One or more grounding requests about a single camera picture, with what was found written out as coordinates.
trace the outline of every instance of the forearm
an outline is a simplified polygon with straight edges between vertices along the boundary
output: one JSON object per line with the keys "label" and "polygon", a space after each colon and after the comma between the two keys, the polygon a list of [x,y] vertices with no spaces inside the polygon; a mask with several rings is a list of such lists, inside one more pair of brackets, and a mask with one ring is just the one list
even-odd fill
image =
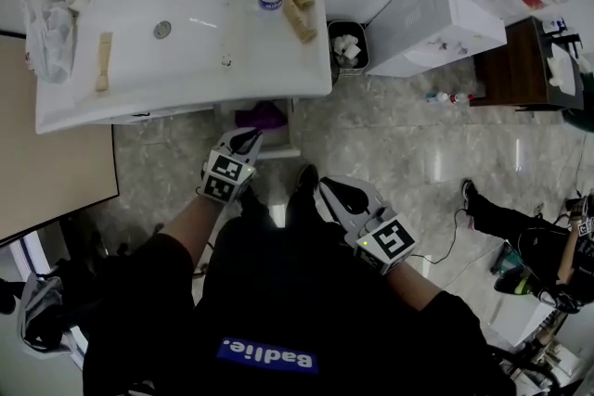
{"label": "forearm", "polygon": [[196,266],[222,210],[221,203],[197,196],[161,232],[179,241]]}
{"label": "forearm", "polygon": [[425,279],[406,262],[398,264],[386,277],[394,293],[418,311],[423,310],[441,292],[438,286]]}
{"label": "forearm", "polygon": [[564,284],[567,284],[569,282],[569,279],[572,274],[572,267],[574,265],[575,245],[577,244],[577,238],[578,229],[577,226],[574,226],[572,232],[567,238],[567,244],[565,245],[565,249],[563,250],[563,255],[561,258],[561,265],[559,266],[559,271],[557,272],[559,280],[562,281]]}

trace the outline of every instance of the blue label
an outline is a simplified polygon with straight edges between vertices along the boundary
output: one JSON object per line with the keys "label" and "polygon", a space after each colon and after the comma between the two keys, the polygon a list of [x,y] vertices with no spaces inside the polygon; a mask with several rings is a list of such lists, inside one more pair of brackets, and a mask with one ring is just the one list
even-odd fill
{"label": "blue label", "polygon": [[317,357],[313,353],[288,350],[255,341],[224,338],[216,357],[269,370],[317,375]]}
{"label": "blue label", "polygon": [[275,2],[258,0],[258,4],[260,5],[260,8],[263,8],[264,10],[278,10],[282,6],[282,0],[277,0]]}

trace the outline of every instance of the trash can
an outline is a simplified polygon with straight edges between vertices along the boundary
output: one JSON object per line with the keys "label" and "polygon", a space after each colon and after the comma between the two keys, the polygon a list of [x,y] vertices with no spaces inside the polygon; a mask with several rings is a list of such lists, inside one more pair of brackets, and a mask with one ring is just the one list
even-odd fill
{"label": "trash can", "polygon": [[[332,47],[332,40],[336,37],[343,35],[353,35],[354,38],[358,40],[358,43],[356,45],[359,48],[361,48],[361,52],[357,55],[357,59],[359,61],[355,68],[341,67],[338,63],[338,55],[334,53],[334,48]],[[357,76],[361,74],[363,70],[368,66],[368,42],[365,37],[365,30],[363,29],[361,24],[350,20],[331,21],[328,24],[328,39],[330,48],[330,65],[332,67],[332,81],[336,82],[336,80],[340,78]]]}

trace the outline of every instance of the sink basin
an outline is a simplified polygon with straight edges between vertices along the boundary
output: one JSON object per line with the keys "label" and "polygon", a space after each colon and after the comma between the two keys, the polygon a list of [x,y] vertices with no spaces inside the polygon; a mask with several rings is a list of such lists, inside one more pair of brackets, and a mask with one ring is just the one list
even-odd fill
{"label": "sink basin", "polygon": [[[324,96],[331,91],[324,0],[302,45],[282,13],[255,0],[91,0],[77,19],[71,77],[38,82],[39,134],[85,123],[128,123],[227,100]],[[169,22],[158,39],[154,30]],[[109,89],[97,92],[100,34],[112,32]]]}

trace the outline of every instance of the tile floor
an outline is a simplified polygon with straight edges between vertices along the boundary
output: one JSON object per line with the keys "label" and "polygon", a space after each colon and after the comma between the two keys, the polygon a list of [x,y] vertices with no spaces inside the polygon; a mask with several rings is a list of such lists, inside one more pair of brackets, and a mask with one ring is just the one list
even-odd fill
{"label": "tile floor", "polygon": [[[470,93],[479,87],[471,60],[411,79],[341,80],[331,95],[298,102],[295,132],[303,157],[262,163],[254,188],[269,206],[285,204],[293,175],[306,160],[323,174],[369,180],[416,227],[418,253],[434,260],[453,239],[463,177],[472,177],[479,191],[502,206],[532,213],[542,202],[545,218],[554,219],[572,189],[594,186],[594,141],[563,124],[559,113],[424,101],[427,92]],[[114,133],[121,194],[90,214],[108,248],[127,242],[134,249],[156,223],[173,218],[193,198],[201,163],[222,131],[205,111],[116,126]],[[321,200],[319,205],[328,216]],[[238,212],[231,207],[219,226]],[[461,213],[447,260],[409,262],[488,322],[498,298],[488,268],[500,244],[468,229]]]}

